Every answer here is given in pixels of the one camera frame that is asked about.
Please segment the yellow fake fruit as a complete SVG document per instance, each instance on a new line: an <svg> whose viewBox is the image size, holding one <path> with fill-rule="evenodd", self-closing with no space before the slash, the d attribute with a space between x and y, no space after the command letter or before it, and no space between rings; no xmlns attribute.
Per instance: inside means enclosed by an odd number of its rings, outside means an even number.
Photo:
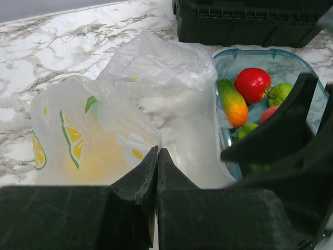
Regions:
<svg viewBox="0 0 333 250"><path fill-rule="evenodd" d="M112 184L132 167L126 162L124 150L116 142L116 134L84 135L67 128L70 149L64 158L65 176L72 184Z"/></svg>

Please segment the translucent printed plastic bag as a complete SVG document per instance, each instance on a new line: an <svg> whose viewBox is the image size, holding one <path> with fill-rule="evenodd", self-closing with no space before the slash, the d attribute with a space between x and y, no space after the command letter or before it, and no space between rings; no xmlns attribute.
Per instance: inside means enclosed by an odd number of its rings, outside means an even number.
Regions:
<svg viewBox="0 0 333 250"><path fill-rule="evenodd" d="M216 79L203 45L142 31L115 52L96 79L71 76L32 100L36 184L82 185L65 176L67 128L88 136L116 134L132 169L157 146L202 189L234 182L217 154Z"/></svg>

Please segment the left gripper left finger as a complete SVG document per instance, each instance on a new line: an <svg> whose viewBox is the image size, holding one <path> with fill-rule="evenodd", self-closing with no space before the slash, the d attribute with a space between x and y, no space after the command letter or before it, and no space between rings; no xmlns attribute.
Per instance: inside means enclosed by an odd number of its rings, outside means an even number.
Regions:
<svg viewBox="0 0 333 250"><path fill-rule="evenodd" d="M149 249L159 149L112 185L1 188L1 249Z"/></svg>

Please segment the fake peach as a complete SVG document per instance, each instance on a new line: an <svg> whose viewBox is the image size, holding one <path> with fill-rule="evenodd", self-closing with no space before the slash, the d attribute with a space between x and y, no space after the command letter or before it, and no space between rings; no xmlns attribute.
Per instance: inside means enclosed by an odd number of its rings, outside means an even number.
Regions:
<svg viewBox="0 0 333 250"><path fill-rule="evenodd" d="M272 106L272 107L266 109L260 118L260 123L264 123L278 108L279 108L279 105Z"/></svg>

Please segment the orange green fake mango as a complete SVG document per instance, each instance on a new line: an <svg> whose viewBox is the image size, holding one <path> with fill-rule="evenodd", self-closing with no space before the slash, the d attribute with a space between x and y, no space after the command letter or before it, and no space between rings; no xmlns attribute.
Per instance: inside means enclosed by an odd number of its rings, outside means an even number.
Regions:
<svg viewBox="0 0 333 250"><path fill-rule="evenodd" d="M224 112L232 128L235 129L245 125L248 120L248 106L243 96L236 90L233 82L228 79L218 80L217 88Z"/></svg>

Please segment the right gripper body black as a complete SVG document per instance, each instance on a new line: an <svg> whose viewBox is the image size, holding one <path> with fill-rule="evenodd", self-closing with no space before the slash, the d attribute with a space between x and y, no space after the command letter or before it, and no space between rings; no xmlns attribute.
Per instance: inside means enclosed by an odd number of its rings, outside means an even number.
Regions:
<svg viewBox="0 0 333 250"><path fill-rule="evenodd" d="M318 131L307 115L318 79L299 74L280 107L243 139L221 152L222 161L259 165L237 188L264 188L282 201L299 249L313 249L327 233L332 214L332 101Z"/></svg>

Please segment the green fake fruit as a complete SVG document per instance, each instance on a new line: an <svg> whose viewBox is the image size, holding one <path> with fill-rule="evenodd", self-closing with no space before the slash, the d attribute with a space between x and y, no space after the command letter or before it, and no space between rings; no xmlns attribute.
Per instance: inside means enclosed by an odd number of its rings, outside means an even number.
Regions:
<svg viewBox="0 0 333 250"><path fill-rule="evenodd" d="M280 83L273 86L268 93L268 106L281 105L293 88L293 84Z"/></svg>

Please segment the red fake fruit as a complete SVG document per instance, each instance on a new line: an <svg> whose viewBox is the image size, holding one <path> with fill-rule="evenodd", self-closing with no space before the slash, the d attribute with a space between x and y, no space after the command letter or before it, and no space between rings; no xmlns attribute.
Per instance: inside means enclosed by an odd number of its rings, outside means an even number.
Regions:
<svg viewBox="0 0 333 250"><path fill-rule="evenodd" d="M248 104L257 104L264 99L271 83L271 77L265 70L246 68L238 74L234 86Z"/></svg>

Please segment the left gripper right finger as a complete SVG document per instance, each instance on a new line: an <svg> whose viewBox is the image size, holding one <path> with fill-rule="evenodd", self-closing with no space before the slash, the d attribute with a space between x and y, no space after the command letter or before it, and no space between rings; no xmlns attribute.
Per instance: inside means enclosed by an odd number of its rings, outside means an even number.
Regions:
<svg viewBox="0 0 333 250"><path fill-rule="evenodd" d="M160 249L296 249L281 200L266 189L200 189L159 153Z"/></svg>

